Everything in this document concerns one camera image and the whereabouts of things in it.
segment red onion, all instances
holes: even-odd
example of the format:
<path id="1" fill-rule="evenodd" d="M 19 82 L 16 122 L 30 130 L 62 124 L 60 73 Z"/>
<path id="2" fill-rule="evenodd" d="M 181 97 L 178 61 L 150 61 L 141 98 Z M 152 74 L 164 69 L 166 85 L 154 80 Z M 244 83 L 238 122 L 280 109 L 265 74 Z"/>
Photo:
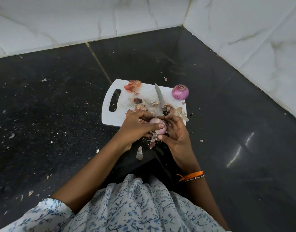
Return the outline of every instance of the red onion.
<path id="1" fill-rule="evenodd" d="M 165 121 L 159 119 L 159 118 L 152 118 L 150 121 L 149 121 L 149 124 L 155 124 L 155 123 L 161 123 L 161 124 L 164 124 L 164 128 L 162 129 L 159 129 L 159 130 L 156 130 L 155 132 L 157 134 L 165 134 L 167 128 L 166 128 L 166 124 L 165 124 Z"/>
<path id="2" fill-rule="evenodd" d="M 172 95 L 177 100 L 184 100 L 189 96 L 189 89 L 185 85 L 176 85 L 172 90 Z"/>

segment cutting board handle hole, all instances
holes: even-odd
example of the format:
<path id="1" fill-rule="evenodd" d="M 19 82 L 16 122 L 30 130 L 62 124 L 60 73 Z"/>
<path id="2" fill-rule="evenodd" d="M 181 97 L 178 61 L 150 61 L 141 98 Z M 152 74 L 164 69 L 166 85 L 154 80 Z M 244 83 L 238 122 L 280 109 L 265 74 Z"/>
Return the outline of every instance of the cutting board handle hole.
<path id="1" fill-rule="evenodd" d="M 114 94 L 111 97 L 110 105 L 109 105 L 109 111 L 114 112 L 117 110 L 117 103 L 118 99 L 121 93 L 121 89 L 116 89 Z"/>

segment cutting board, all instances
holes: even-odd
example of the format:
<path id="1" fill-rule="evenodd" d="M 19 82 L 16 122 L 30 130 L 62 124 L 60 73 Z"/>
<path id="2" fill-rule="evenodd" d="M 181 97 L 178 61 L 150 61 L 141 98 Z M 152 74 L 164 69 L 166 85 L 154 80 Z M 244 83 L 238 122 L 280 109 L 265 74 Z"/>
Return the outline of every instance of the cutting board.
<path id="1" fill-rule="evenodd" d="M 134 98 L 140 98 L 146 103 L 146 107 L 149 111 L 155 113 L 155 116 L 161 115 L 161 106 L 158 105 L 157 108 L 153 108 L 150 102 L 159 101 L 157 92 L 155 91 L 154 85 L 142 83 L 142 86 L 137 90 L 138 95 L 135 96 L 134 93 L 128 93 L 124 89 L 124 85 L 127 85 L 129 81 L 116 79 L 109 87 L 102 105 L 102 123 L 105 125 L 121 126 L 126 112 L 135 109 L 135 103 L 131 102 Z M 182 107 L 185 113 L 187 113 L 186 105 L 182 104 L 184 100 L 176 100 L 172 96 L 172 88 L 159 86 L 166 103 L 171 104 L 175 109 Z M 116 89 L 120 89 L 121 93 L 118 98 L 117 109 L 114 112 L 109 110 L 112 95 Z"/>

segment knife blade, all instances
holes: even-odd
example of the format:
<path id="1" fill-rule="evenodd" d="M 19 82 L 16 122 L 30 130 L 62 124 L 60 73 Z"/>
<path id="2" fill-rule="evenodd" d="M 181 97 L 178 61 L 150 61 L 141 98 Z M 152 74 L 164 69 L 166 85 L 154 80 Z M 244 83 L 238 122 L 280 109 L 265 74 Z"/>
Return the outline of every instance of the knife blade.
<path id="1" fill-rule="evenodd" d="M 154 87 L 155 87 L 155 91 L 157 92 L 157 95 L 158 95 L 158 98 L 159 98 L 159 101 L 160 101 L 160 104 L 161 104 L 161 107 L 162 107 L 163 114 L 167 116 L 168 112 L 167 112 L 166 107 L 164 107 L 165 100 L 163 98 L 161 90 L 160 90 L 160 88 L 159 88 L 159 86 L 157 84 L 155 84 Z"/>

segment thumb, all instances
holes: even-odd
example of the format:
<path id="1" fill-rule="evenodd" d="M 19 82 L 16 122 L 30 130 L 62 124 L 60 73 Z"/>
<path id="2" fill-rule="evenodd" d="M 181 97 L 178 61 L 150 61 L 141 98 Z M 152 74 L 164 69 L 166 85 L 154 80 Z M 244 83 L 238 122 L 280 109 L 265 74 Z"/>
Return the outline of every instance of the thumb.
<path id="1" fill-rule="evenodd" d="M 145 125 L 147 132 L 156 131 L 165 127 L 162 123 L 155 123 L 155 124 L 147 124 Z"/>
<path id="2" fill-rule="evenodd" d="M 163 141 L 164 143 L 166 143 L 169 147 L 170 146 L 173 146 L 175 144 L 175 140 L 169 138 L 168 136 L 166 135 L 158 135 L 158 139 L 160 139 L 161 141 Z"/>

